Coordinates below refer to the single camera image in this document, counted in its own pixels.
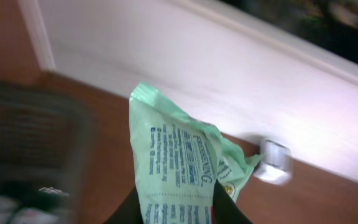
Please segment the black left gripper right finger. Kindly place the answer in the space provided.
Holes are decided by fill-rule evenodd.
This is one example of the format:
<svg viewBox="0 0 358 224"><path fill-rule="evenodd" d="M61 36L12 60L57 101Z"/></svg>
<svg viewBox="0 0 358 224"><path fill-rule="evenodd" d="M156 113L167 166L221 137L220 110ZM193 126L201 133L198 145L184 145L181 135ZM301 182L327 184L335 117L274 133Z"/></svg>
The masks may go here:
<svg viewBox="0 0 358 224"><path fill-rule="evenodd" d="M252 224L219 181L216 181L214 185L213 217L217 224Z"/></svg>

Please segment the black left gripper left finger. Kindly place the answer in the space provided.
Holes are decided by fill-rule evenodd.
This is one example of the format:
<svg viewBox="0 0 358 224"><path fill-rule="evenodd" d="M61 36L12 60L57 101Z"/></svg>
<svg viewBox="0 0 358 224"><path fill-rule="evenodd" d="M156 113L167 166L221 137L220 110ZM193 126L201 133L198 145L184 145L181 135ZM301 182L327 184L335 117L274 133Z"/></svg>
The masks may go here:
<svg viewBox="0 0 358 224"><path fill-rule="evenodd" d="M143 224L136 187L103 224Z"/></svg>

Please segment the mint green wipes packet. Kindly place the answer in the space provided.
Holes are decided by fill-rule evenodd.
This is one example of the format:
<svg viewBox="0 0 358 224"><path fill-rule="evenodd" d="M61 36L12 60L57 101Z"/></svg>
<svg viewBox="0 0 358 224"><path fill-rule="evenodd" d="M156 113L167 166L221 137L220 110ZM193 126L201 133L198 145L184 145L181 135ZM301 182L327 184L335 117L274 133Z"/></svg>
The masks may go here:
<svg viewBox="0 0 358 224"><path fill-rule="evenodd" d="M236 203L261 158L146 83L130 95L129 129L144 223L215 223L216 181Z"/></svg>

